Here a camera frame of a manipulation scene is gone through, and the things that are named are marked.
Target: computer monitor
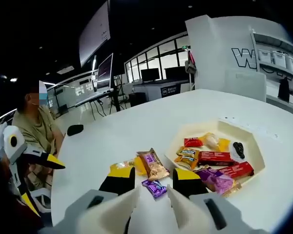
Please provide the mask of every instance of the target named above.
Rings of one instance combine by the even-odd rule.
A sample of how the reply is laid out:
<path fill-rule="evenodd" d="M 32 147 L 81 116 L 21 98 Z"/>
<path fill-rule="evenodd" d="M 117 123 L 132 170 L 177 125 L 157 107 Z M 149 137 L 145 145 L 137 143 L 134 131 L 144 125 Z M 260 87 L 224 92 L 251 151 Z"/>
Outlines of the computer monitor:
<path fill-rule="evenodd" d="M 186 73 L 186 68 L 184 66 L 165 68 L 165 73 L 166 73 L 166 79 L 173 79 L 173 80 L 189 79 L 189 74 Z"/>
<path fill-rule="evenodd" d="M 111 87 L 113 54 L 107 57 L 98 67 L 97 89 Z"/>
<path fill-rule="evenodd" d="M 160 78 L 158 68 L 144 69 L 141 70 L 141 76 L 143 82 L 154 81 Z"/>

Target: snack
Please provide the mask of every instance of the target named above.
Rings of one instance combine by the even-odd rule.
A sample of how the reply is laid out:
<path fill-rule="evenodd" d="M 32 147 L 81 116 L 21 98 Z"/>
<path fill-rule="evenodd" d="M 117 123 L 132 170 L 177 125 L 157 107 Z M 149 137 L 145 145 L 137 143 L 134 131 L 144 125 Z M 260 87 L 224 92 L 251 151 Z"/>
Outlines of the snack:
<path fill-rule="evenodd" d="M 136 157 L 136 158 L 128 160 L 128 161 L 115 163 L 110 166 L 110 170 L 112 171 L 114 169 L 119 169 L 119 168 L 124 168 L 124 167 L 135 167 L 136 173 L 139 176 L 143 176 L 143 175 L 147 174 L 147 171 L 146 171 L 146 169 L 145 169 L 145 167 L 139 157 Z"/>
<path fill-rule="evenodd" d="M 247 176 L 254 175 L 254 169 L 248 162 L 242 162 L 231 167 L 225 167 L 223 169 L 220 169 L 219 171 L 230 176 L 233 179 L 242 179 Z"/>
<path fill-rule="evenodd" d="M 154 198 L 158 198 L 167 192 L 167 188 L 162 186 L 158 180 L 149 181 L 148 179 L 142 182 L 142 185 L 145 186 Z"/>
<path fill-rule="evenodd" d="M 199 163 L 202 165 L 208 164 L 209 166 L 231 166 L 236 161 L 231 159 L 229 152 L 201 151 L 199 153 Z"/>
<path fill-rule="evenodd" d="M 181 146 L 177 151 L 178 157 L 175 159 L 175 163 L 193 170 L 199 161 L 199 152 L 198 150 Z"/>
<path fill-rule="evenodd" d="M 244 148 L 241 142 L 233 143 L 233 147 L 235 148 L 237 154 L 240 156 L 241 159 L 244 159 Z"/>
<path fill-rule="evenodd" d="M 213 133 L 206 133 L 204 136 L 199 137 L 199 140 L 201 140 L 203 144 L 209 147 L 211 150 L 229 152 L 230 140 L 228 139 L 218 138 Z"/>
<path fill-rule="evenodd" d="M 211 167 L 196 172 L 203 183 L 213 192 L 228 196 L 241 188 L 241 184 Z"/>
<path fill-rule="evenodd" d="M 153 148 L 150 151 L 137 152 L 146 169 L 150 181 L 169 176 L 169 171 L 162 165 Z"/>
<path fill-rule="evenodd" d="M 209 147 L 211 150 L 219 151 L 219 139 L 213 133 L 206 133 L 204 136 L 201 137 L 204 145 Z"/>
<path fill-rule="evenodd" d="M 198 137 L 184 139 L 185 147 L 201 147 L 202 145 L 203 145 L 203 142 Z"/>

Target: red snack package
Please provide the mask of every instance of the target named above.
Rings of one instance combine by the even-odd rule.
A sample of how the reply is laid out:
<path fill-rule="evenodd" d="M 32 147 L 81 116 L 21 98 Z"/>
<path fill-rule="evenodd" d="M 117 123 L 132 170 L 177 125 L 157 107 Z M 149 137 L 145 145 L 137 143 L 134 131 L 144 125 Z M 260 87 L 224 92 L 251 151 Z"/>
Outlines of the red snack package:
<path fill-rule="evenodd" d="M 248 162 L 242 162 L 231 167 L 225 167 L 223 169 L 220 169 L 219 171 L 236 180 L 254 175 L 254 169 Z"/>
<path fill-rule="evenodd" d="M 202 145 L 203 145 L 203 142 L 198 137 L 184 139 L 185 147 L 201 147 Z"/>
<path fill-rule="evenodd" d="M 229 152 L 201 151 L 199 153 L 199 163 L 209 166 L 231 166 L 236 163 L 232 160 Z"/>

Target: ceiling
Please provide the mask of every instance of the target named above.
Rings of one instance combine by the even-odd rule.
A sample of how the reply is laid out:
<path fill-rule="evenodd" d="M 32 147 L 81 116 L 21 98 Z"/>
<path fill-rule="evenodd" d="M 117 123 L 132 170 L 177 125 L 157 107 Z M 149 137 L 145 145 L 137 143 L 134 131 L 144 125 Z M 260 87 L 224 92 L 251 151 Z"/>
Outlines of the ceiling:
<path fill-rule="evenodd" d="M 78 39 L 105 1 L 1 3 L 0 75 L 8 77 L 5 83 L 24 75 L 57 83 L 91 69 L 80 68 Z M 278 21 L 276 15 L 267 11 L 267 6 L 258 2 L 110 0 L 111 39 L 96 52 L 97 64 L 113 52 L 114 74 L 122 74 L 125 61 L 161 40 L 186 31 L 185 21 L 200 15 L 244 15 Z M 70 65 L 75 70 L 63 75 L 56 73 Z"/>

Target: purple candy wrapper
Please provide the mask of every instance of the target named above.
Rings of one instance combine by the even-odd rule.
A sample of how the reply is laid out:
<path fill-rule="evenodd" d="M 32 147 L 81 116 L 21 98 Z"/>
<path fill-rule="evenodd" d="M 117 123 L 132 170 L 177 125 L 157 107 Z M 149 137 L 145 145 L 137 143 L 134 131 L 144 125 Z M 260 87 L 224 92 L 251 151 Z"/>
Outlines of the purple candy wrapper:
<path fill-rule="evenodd" d="M 152 196 L 154 198 L 158 198 L 167 192 L 167 188 L 161 185 L 161 183 L 158 180 L 145 180 L 142 182 L 142 185 L 145 186 L 150 191 L 150 193 L 152 193 Z"/>
<path fill-rule="evenodd" d="M 231 191 L 241 187 L 239 182 L 211 167 L 199 170 L 195 173 L 200 176 L 201 180 L 210 190 L 220 195 L 229 194 Z"/>

